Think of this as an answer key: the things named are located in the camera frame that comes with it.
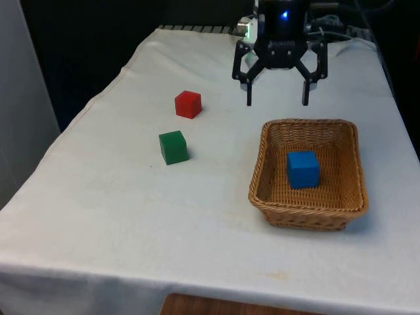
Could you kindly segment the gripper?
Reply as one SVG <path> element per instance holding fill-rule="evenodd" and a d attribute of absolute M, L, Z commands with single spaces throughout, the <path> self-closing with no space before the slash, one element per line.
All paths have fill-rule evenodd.
<path fill-rule="evenodd" d="M 307 106 L 311 84 L 328 76 L 327 43 L 315 42 L 311 49 L 317 56 L 317 67 L 309 72 L 300 60 L 307 51 L 306 18 L 308 1 L 259 1 L 257 8 L 258 27 L 255 52 L 258 60 L 248 72 L 241 71 L 242 58 L 251 52 L 251 47 L 237 41 L 232 79 L 246 85 L 247 106 L 252 103 L 253 80 L 267 69 L 291 69 L 296 66 L 304 78 L 302 105 Z"/>

